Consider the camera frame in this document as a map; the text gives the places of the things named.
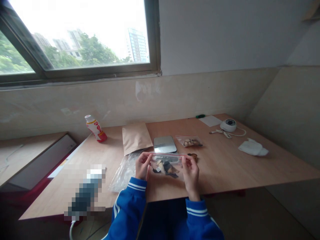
bottle label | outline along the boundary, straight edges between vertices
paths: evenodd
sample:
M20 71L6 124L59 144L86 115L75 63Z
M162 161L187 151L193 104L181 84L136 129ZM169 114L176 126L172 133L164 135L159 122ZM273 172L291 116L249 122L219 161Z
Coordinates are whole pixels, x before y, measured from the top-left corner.
M97 120L94 120L90 123L87 122L87 128L93 133L97 140L101 140L100 136L104 134L104 132L101 130L101 127Z

sky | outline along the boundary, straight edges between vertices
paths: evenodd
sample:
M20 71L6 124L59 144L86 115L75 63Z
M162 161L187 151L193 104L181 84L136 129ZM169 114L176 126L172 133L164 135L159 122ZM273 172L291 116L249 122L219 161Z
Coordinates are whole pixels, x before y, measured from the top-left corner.
M127 29L144 33L147 41L143 0L9 0L10 4L33 34L49 40L72 42L67 30L79 28L92 37L94 34L119 58L128 56Z

desk surface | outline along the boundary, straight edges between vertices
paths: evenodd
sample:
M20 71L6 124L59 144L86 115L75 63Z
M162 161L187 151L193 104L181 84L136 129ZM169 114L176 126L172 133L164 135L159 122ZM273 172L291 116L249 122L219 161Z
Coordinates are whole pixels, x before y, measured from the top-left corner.
M5 159L14 152L8 158L9 166L0 170L0 187L66 134L52 133L0 141L0 167L5 166Z
M225 120L226 114L216 115ZM241 123L239 127L247 131L243 137L227 139L223 134L209 134L219 126L208 127L196 118L166 122L147 123L151 139L161 136L198 135L203 147L184 148L174 137L179 153L196 153L199 157L199 185L201 194L218 193L237 189L320 178L320 171L295 157L291 153L262 137ZM105 183L98 194L97 207L112 207L117 193L108 191L110 182L123 158L122 127L104 128L108 140L97 143L91 135L76 152L68 164L106 164ZM269 150L266 157L250 156L238 150L243 141L252 138ZM68 202L75 195L75 189L82 182L80 178L68 175L63 169L33 202L20 219L63 214ZM146 191L147 202L186 197L184 183L157 175L150 171Z

person's left hand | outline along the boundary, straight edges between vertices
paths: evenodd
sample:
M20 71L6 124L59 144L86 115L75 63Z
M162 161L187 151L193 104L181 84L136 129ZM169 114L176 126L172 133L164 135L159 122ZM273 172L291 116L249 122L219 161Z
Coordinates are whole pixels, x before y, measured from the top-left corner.
M148 170L148 165L152 159L152 153L143 152L136 160L136 178L145 180Z

green object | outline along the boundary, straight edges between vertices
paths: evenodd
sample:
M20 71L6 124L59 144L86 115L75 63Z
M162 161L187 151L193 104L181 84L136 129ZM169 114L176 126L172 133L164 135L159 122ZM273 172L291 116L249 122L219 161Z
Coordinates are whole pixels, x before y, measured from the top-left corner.
M205 116L206 116L206 115L201 114L201 115L196 116L196 118L203 118L203 117L205 117Z

